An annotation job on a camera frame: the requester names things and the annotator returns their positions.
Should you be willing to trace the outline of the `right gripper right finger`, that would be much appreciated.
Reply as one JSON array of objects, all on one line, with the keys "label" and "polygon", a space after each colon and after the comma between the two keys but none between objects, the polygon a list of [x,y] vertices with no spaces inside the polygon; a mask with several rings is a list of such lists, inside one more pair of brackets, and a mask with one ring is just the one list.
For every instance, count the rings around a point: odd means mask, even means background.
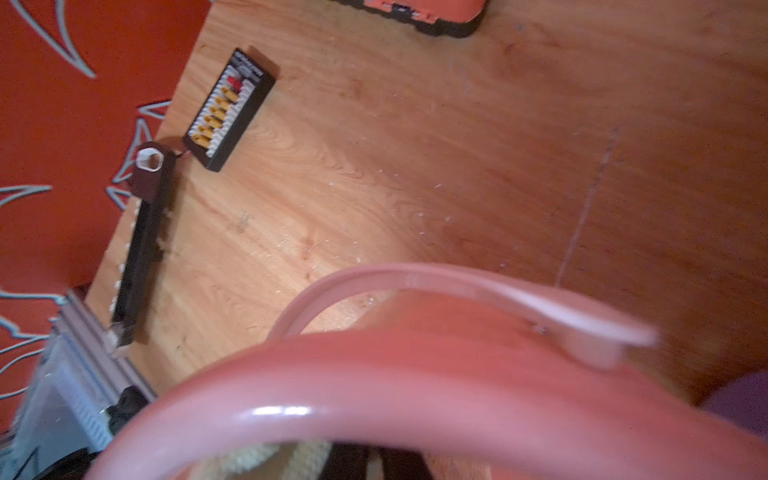
[{"label": "right gripper right finger", "polygon": [[383,448],[380,450],[384,480],[433,480],[424,457],[419,452]]}]

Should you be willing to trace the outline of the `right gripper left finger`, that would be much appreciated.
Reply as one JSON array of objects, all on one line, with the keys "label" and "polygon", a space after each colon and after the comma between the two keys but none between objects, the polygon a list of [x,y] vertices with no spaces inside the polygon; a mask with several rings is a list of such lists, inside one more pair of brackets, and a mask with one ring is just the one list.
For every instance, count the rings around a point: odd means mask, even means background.
[{"label": "right gripper left finger", "polygon": [[365,480],[369,448],[364,445],[334,443],[321,470],[319,480]]}]

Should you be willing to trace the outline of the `yellow cloth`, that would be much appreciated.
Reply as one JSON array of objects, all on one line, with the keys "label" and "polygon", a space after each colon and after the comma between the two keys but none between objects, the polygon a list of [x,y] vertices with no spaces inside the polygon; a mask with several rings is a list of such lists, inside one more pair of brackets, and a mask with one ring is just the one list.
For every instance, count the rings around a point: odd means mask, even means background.
[{"label": "yellow cloth", "polygon": [[[236,449],[192,466],[187,479],[318,479],[330,449],[329,441],[263,444]],[[369,448],[366,479],[383,479],[380,450]],[[491,468],[483,463],[419,452],[434,479],[490,479]]]}]

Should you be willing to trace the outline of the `pink plastic bucket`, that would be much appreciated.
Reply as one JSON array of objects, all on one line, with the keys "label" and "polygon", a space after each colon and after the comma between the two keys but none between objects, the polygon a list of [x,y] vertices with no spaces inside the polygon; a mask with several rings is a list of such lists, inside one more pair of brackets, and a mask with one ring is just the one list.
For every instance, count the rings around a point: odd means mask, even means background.
[{"label": "pink plastic bucket", "polygon": [[475,460],[488,477],[763,479],[759,436],[625,359],[658,330],[589,297],[466,267],[348,268],[266,340],[144,408],[91,479],[172,479],[217,454],[326,440]]}]

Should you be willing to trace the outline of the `purple plastic bucket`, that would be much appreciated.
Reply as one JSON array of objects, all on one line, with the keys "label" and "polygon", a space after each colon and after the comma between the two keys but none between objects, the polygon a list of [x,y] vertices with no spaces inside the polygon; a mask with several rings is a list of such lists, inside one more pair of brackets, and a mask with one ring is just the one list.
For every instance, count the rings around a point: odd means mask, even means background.
[{"label": "purple plastic bucket", "polygon": [[700,408],[767,439],[767,371],[760,370],[718,388]]}]

